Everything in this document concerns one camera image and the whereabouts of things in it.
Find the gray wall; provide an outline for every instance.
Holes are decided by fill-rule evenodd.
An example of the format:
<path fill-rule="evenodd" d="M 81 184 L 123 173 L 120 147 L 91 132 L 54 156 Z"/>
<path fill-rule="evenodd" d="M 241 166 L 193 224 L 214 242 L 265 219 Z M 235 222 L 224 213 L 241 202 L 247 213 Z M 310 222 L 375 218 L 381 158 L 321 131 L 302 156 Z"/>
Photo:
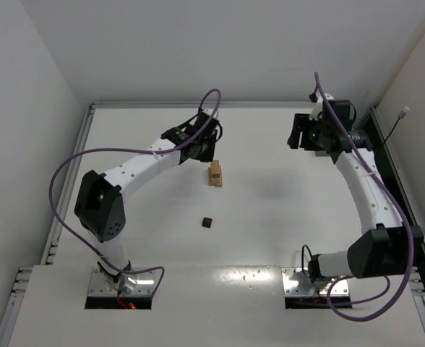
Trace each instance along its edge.
<path fill-rule="evenodd" d="M 425 0 L 22 0 L 79 97 L 307 100 L 360 113 L 379 100 L 425 23 Z"/>
<path fill-rule="evenodd" d="M 425 34 L 379 105 L 380 121 L 387 132 L 403 106 L 410 111 L 388 142 L 425 223 Z"/>
<path fill-rule="evenodd" d="M 21 3 L 0 0 L 0 319 L 17 268 L 40 260 L 48 180 L 83 114 Z"/>

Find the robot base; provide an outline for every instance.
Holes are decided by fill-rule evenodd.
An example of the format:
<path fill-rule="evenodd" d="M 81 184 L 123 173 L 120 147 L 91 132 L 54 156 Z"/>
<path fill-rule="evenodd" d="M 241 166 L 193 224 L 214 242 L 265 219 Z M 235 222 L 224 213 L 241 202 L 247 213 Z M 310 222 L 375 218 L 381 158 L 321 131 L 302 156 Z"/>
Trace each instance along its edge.
<path fill-rule="evenodd" d="M 327 309 L 327 291 L 334 279 L 316 280 L 311 283 L 300 267 L 282 267 L 283 293 L 286 309 Z M 342 308 L 352 308 L 349 304 L 348 281 L 336 284 L 331 293 L 333 303 L 345 303 Z"/>
<path fill-rule="evenodd" d="M 133 268 L 133 270 L 142 270 L 142 268 Z M 127 307 L 120 302 L 125 305 L 132 304 L 136 309 L 151 309 L 155 274 L 125 276 L 124 280 L 131 285 L 124 287 L 118 300 L 118 291 L 108 283 L 99 269 L 93 269 L 90 274 L 85 309 L 126 309 Z"/>

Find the purple cable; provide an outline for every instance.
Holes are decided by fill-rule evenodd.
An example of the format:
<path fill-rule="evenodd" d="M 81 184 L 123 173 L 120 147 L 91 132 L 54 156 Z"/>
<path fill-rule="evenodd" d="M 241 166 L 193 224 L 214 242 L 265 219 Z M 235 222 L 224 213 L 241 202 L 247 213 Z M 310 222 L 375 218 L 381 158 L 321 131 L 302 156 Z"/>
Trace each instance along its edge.
<path fill-rule="evenodd" d="M 57 178 L 57 176 L 59 175 L 60 171 L 69 163 L 71 163 L 74 159 L 83 156 L 84 154 L 89 154 L 89 153 L 96 153 L 96 152 L 125 152 L 125 153 L 136 153 L 136 154 L 146 154 L 146 155 L 153 155 L 153 154 L 166 154 L 166 153 L 171 153 L 171 152 L 175 152 L 177 150 L 181 150 L 182 148 L 185 148 L 186 146 L 188 146 L 189 144 L 191 144 L 193 141 L 196 140 L 197 137 L 199 137 L 199 135 L 202 133 L 203 130 L 206 129 L 207 125 L 211 122 L 211 120 L 214 118 L 214 116 L 216 115 L 216 113 L 218 112 L 219 106 L 220 106 L 220 102 L 222 101 L 222 93 L 220 92 L 219 89 L 214 88 L 211 89 L 209 92 L 206 93 L 206 95 L 203 97 L 203 99 L 201 100 L 201 103 L 199 103 L 199 107 L 202 108 L 203 103 L 206 101 L 206 98 L 212 94 L 212 93 L 217 93 L 218 94 L 218 99 L 216 100 L 214 109 L 212 110 L 212 113 L 210 115 L 210 117 L 207 119 L 207 121 L 202 125 L 202 127 L 200 127 L 198 129 L 198 131 L 192 136 L 190 137 L 186 142 L 182 143 L 181 145 L 171 148 L 170 150 L 157 150 L 157 151 L 150 151 L 150 150 L 133 150 L 131 148 L 93 148 L 91 150 L 83 150 L 82 152 L 78 152 L 75 153 L 74 155 L 72 155 L 71 157 L 65 159 L 65 161 L 63 163 L 60 164 L 60 166 L 55 170 L 55 172 L 52 175 L 51 178 L 51 182 L 48 186 L 48 201 L 50 203 L 51 209 L 53 214 L 55 215 L 55 218 L 57 219 L 58 222 L 60 222 L 60 224 L 66 229 L 68 230 L 71 234 L 73 234 L 74 236 L 76 236 L 82 243 L 84 243 L 87 247 L 89 247 L 91 250 L 94 251 L 94 253 L 96 253 L 99 258 L 102 259 L 102 261 L 107 264 L 107 266 L 109 266 L 111 269 L 117 271 L 118 273 L 122 273 L 124 275 L 138 275 L 140 273 L 148 273 L 150 271 L 155 271 L 155 270 L 161 270 L 161 276 L 160 279 L 158 280 L 158 283 L 156 283 L 155 288 L 153 289 L 152 292 L 152 297 L 154 297 L 156 291 L 158 290 L 158 287 L 161 284 L 161 281 L 163 280 L 164 277 L 164 272 L 165 269 L 163 266 L 155 266 L 155 267 L 150 267 L 148 269 L 144 269 L 144 270 L 138 270 L 138 271 L 125 271 L 122 269 L 118 269 L 116 266 L 114 266 L 113 264 L 111 264 L 104 256 L 103 254 L 101 254 L 98 249 L 96 249 L 88 240 L 86 240 L 85 238 L 83 238 L 82 236 L 80 236 L 76 231 L 74 231 L 72 229 L 71 226 L 69 226 L 68 224 L 66 224 L 66 222 L 64 221 L 63 218 L 60 217 L 59 212 L 57 211 L 57 207 L 56 204 L 53 200 L 53 184 L 55 183 L 55 180 Z"/>
<path fill-rule="evenodd" d="M 348 277 L 339 277 L 337 280 L 335 280 L 332 283 L 331 286 L 333 287 L 333 286 L 336 285 L 336 283 L 341 282 L 342 280 L 348 280 L 349 278 L 352 278 L 352 277 L 351 276 L 348 276 Z M 371 298 L 357 300 L 357 301 L 350 301 L 350 302 L 340 302 L 340 303 L 332 304 L 332 305 L 334 307 L 344 307 L 344 306 L 347 306 L 347 305 L 365 304 L 366 302 L 379 299 L 382 296 L 384 296 L 389 291 L 389 289 L 391 288 L 391 281 L 390 281 L 390 279 L 385 276 L 385 280 L 386 280 L 386 288 L 384 289 L 384 291 L 382 291 L 381 293 L 379 293 L 379 294 L 377 294 L 375 296 L 372 296 Z M 316 307 L 330 307 L 328 304 L 319 304 L 317 302 L 302 302 L 302 304 L 307 305 L 307 306 L 316 306 Z"/>
<path fill-rule="evenodd" d="M 410 278 L 410 274 L 412 272 L 412 266 L 413 266 L 413 258 L 415 256 L 414 249 L 413 249 L 413 234 L 410 227 L 410 224 L 408 223 L 407 217 L 405 216 L 405 213 L 402 211 L 402 208 L 400 208 L 398 202 L 393 197 L 391 192 L 386 188 L 385 184 L 382 182 L 381 179 L 377 177 L 375 173 L 373 173 L 373 170 L 369 167 L 369 164 L 366 163 L 365 159 L 362 157 L 362 154 L 360 154 L 359 149 L 354 144 L 353 140 L 349 137 L 348 132 L 344 129 L 343 124 L 339 120 L 338 116 L 336 115 L 335 111 L 331 107 L 330 103 L 328 102 L 327 97 L 325 96 L 325 93 L 323 92 L 322 86 L 320 85 L 319 80 L 319 73 L 315 72 L 315 83 L 317 84 L 317 89 L 320 92 L 320 95 L 323 98 L 323 102 L 328 108 L 328 111 L 330 112 L 331 117 L 333 117 L 333 120 L 335 121 L 336 125 L 340 128 L 340 131 L 343 133 L 345 138 L 347 139 L 349 146 L 351 146 L 352 151 L 355 152 L 357 155 L 357 158 L 361 162 L 362 166 L 365 168 L 365 170 L 372 175 L 373 180 L 376 182 L 379 188 L 386 194 L 387 197 L 391 200 L 392 204 L 395 206 L 396 210 L 398 211 L 400 218 L 402 218 L 403 226 L 405 227 L 405 232 L 407 233 L 407 241 L 408 241 L 408 259 L 407 259 L 407 266 L 405 267 L 405 273 L 402 279 L 402 282 L 400 282 L 399 288 L 394 293 L 392 298 L 378 311 L 365 316 L 365 317 L 352 317 L 347 314 L 342 313 L 340 310 L 338 310 L 335 305 L 331 302 L 330 294 L 331 290 L 333 289 L 333 286 L 337 283 L 336 281 L 333 282 L 333 284 L 328 288 L 327 292 L 327 303 L 328 306 L 331 308 L 334 313 L 336 313 L 338 316 L 350 320 L 352 322 L 368 322 L 369 320 L 374 320 L 375 318 L 378 318 L 382 314 L 384 314 L 388 309 L 390 309 L 400 298 L 402 293 L 404 292 L 405 288 L 407 288 L 408 280 Z"/>

